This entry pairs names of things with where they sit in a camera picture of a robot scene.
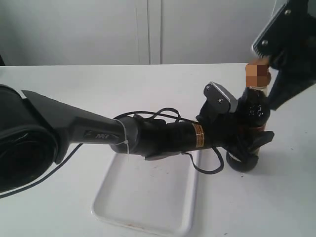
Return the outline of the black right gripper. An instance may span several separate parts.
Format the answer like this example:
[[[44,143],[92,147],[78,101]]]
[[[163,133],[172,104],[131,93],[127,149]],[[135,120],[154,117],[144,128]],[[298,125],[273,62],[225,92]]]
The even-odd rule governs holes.
[[[290,35],[269,56],[270,67],[278,71],[268,95],[270,109],[274,111],[316,83],[316,18],[309,13],[309,1],[297,2]]]

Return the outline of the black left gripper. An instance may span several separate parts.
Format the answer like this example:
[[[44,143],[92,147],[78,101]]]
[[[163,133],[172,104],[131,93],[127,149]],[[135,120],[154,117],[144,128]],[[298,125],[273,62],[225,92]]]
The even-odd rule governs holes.
[[[242,163],[255,161],[256,152],[275,135],[272,131],[242,134],[234,115],[219,113],[208,99],[196,116],[195,134],[196,150],[222,147]]]

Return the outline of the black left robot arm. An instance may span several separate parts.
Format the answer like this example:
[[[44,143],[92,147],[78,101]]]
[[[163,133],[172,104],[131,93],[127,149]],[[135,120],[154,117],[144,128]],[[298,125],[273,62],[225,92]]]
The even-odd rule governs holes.
[[[73,155],[71,144],[106,144],[119,154],[159,160],[192,151],[219,148],[238,157],[235,169],[249,170],[254,151],[271,142],[274,133],[247,133],[235,117],[237,100],[210,83],[196,120],[182,118],[174,108],[135,111],[113,119],[53,100],[33,91],[18,93],[0,87],[0,196],[28,190],[54,174]]]

